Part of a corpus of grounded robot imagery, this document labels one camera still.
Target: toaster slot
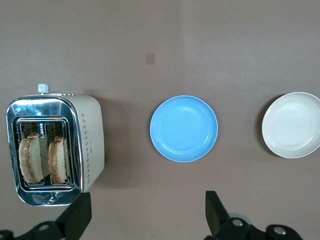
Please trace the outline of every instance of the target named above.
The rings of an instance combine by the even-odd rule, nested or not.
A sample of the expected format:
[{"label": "toaster slot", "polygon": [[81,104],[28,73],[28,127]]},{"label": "toaster slot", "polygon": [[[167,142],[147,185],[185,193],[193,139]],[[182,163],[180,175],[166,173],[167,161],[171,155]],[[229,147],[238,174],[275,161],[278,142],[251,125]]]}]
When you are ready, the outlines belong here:
[{"label": "toaster slot", "polygon": [[[64,119],[57,118],[24,118],[15,121],[17,130],[17,147],[19,149],[21,141],[32,134],[39,134],[40,156],[44,178],[39,182],[30,183],[24,180],[21,169],[19,169],[20,185],[25,191],[43,190],[69,190],[73,187],[72,160],[70,156],[68,123]],[[65,159],[66,180],[63,183],[54,183],[52,174],[49,171],[48,150],[56,137],[63,137],[63,151]]]}]

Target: white plate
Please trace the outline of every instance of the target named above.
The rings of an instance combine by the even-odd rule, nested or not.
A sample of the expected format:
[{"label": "white plate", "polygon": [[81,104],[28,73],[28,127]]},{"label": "white plate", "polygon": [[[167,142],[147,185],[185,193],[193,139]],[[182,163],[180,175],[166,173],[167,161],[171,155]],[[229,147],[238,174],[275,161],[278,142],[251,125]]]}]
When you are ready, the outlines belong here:
[{"label": "white plate", "polygon": [[280,157],[304,157],[320,146],[320,100],[306,92],[278,98],[266,111],[262,136]]}]

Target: bread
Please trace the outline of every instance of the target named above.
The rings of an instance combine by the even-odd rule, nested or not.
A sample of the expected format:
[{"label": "bread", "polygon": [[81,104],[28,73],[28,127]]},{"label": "bread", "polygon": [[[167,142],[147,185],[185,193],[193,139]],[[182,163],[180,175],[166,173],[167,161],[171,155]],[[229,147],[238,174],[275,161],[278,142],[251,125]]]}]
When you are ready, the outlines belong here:
[{"label": "bread", "polygon": [[37,132],[31,133],[22,139],[19,145],[21,173],[24,180],[30,184],[40,182],[44,178],[39,138]]},{"label": "bread", "polygon": [[65,140],[62,136],[56,136],[49,144],[48,163],[52,182],[63,184],[67,180],[67,173]]}]

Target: silver toaster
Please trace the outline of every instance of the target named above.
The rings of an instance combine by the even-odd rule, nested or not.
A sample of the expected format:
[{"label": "silver toaster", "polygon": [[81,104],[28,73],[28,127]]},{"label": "silver toaster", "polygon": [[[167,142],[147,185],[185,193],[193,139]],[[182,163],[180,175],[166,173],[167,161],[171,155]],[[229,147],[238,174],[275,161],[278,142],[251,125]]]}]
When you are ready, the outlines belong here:
[{"label": "silver toaster", "polygon": [[[50,93],[46,82],[38,93],[15,99],[7,108],[7,136],[15,187],[23,202],[32,206],[65,206],[97,179],[105,165],[101,107],[88,95]],[[65,143],[64,182],[52,174],[37,182],[26,181],[19,159],[23,139],[37,134],[40,158],[48,161],[48,149],[57,136]]]}]

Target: table surface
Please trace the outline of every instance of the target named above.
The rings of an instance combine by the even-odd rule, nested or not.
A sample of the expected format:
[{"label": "table surface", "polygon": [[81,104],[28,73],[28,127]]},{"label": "table surface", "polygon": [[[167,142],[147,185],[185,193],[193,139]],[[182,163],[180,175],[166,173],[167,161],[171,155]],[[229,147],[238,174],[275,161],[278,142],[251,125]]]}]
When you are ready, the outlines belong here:
[{"label": "table surface", "polygon": [[[9,157],[7,106],[45,81],[101,105],[105,167],[81,239],[202,240],[207,190],[260,230],[319,239],[320,150],[281,158],[261,132],[279,96],[320,97],[318,0],[2,0],[0,23],[1,229],[18,236],[65,209],[23,203]],[[154,111],[178,95],[204,100],[219,124],[194,162],[166,159],[150,139]]]}]

